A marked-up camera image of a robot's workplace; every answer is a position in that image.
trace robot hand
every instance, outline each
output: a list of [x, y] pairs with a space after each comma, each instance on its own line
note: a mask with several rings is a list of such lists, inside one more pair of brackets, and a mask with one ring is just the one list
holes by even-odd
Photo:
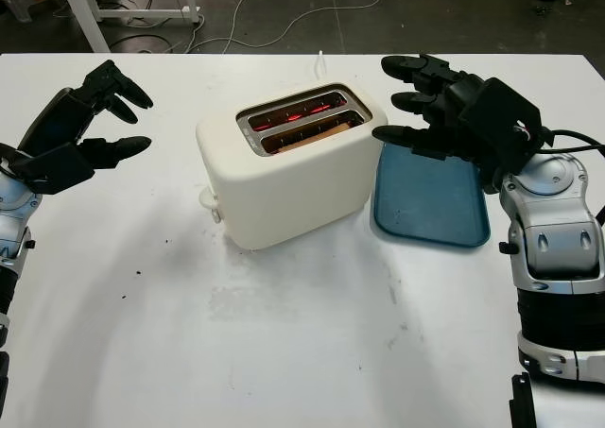
[[502, 175], [518, 174], [553, 136], [540, 111], [497, 78], [487, 81], [452, 71], [444, 60], [420, 55], [385, 57], [383, 70], [413, 83], [417, 93], [391, 98], [398, 109], [421, 114], [429, 128], [383, 126], [374, 137], [435, 159], [457, 156], [474, 163], [486, 193], [500, 189]]
[[[10, 303], [35, 242], [27, 220], [40, 205], [42, 194], [56, 194], [90, 178], [97, 168], [115, 168], [145, 150], [151, 140], [129, 137], [115, 143], [101, 138], [79, 143], [93, 118], [108, 110], [136, 123], [120, 95], [141, 108], [151, 99], [107, 60], [94, 69], [80, 88], [65, 88], [50, 101], [17, 147], [0, 144], [0, 347], [9, 332]], [[0, 415], [9, 385], [9, 355], [0, 352]]]
[[[513, 426], [535, 427], [529, 376], [605, 384], [605, 208], [590, 213], [586, 169], [566, 154], [598, 149], [605, 156], [605, 148], [581, 133], [543, 127], [538, 109], [497, 78], [455, 72], [427, 55], [386, 57], [382, 67], [418, 90], [393, 95], [393, 105], [422, 114], [429, 127], [383, 126], [374, 137], [426, 157], [460, 157], [477, 166], [486, 193], [500, 193], [510, 218], [500, 251], [510, 256], [519, 358], [529, 373], [513, 378], [510, 411]], [[588, 146], [542, 149], [558, 135]]]
[[115, 168], [121, 160], [145, 150], [151, 143], [147, 137], [123, 138], [115, 143], [96, 138], [78, 143], [103, 110], [128, 123], [137, 122], [117, 94], [144, 109], [153, 105], [136, 83], [107, 60], [86, 76], [80, 88], [64, 88], [57, 93], [17, 149], [1, 145], [5, 171], [35, 194], [56, 194], [87, 180], [95, 169]]

